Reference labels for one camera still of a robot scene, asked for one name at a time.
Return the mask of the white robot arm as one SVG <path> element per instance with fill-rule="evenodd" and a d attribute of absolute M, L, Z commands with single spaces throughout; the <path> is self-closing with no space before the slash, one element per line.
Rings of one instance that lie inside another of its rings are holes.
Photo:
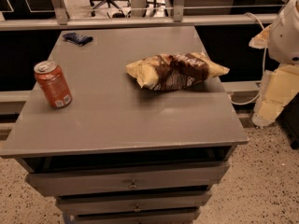
<path fill-rule="evenodd" d="M 299 93 L 299 0 L 290 0 L 272 24 L 250 40 L 249 46 L 268 49 L 269 57 L 279 63 L 274 71 L 264 72 L 254 106 L 252 122 L 266 127 Z"/>

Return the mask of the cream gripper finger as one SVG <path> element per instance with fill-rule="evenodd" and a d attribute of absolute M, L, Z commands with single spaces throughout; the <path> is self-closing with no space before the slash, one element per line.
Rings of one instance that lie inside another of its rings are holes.
<path fill-rule="evenodd" d="M 298 64 L 283 63 L 273 72 L 266 70 L 253 109 L 253 124 L 258 127 L 272 124 L 298 92 Z"/>
<path fill-rule="evenodd" d="M 268 39 L 271 26 L 268 25 L 260 33 L 254 36 L 250 42 L 249 46 L 254 49 L 267 49 L 268 48 Z"/>

